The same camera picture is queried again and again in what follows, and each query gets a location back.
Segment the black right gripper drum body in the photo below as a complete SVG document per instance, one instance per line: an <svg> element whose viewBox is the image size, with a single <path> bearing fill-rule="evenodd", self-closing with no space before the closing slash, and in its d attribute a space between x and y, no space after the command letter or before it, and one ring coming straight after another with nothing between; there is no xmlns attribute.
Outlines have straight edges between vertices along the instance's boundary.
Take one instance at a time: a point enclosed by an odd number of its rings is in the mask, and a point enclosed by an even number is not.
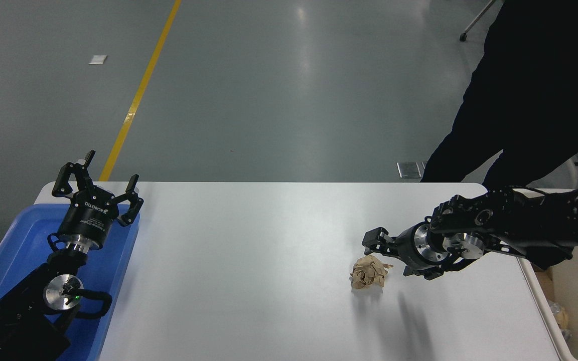
<svg viewBox="0 0 578 361"><path fill-rule="evenodd" d="M399 259L411 270L427 269L426 258L421 253L426 251L426 234L426 225L416 224L394 238Z"/></svg>

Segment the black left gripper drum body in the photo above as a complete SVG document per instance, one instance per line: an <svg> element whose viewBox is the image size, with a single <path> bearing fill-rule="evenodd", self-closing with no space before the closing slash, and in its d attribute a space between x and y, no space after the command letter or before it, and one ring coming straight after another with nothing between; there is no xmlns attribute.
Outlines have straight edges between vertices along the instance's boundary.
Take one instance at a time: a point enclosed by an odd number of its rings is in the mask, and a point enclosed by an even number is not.
<svg viewBox="0 0 578 361"><path fill-rule="evenodd" d="M58 228L58 242L83 244L85 248L103 248L110 228L119 215L117 204L111 204L114 194L100 187L75 192L71 204Z"/></svg>

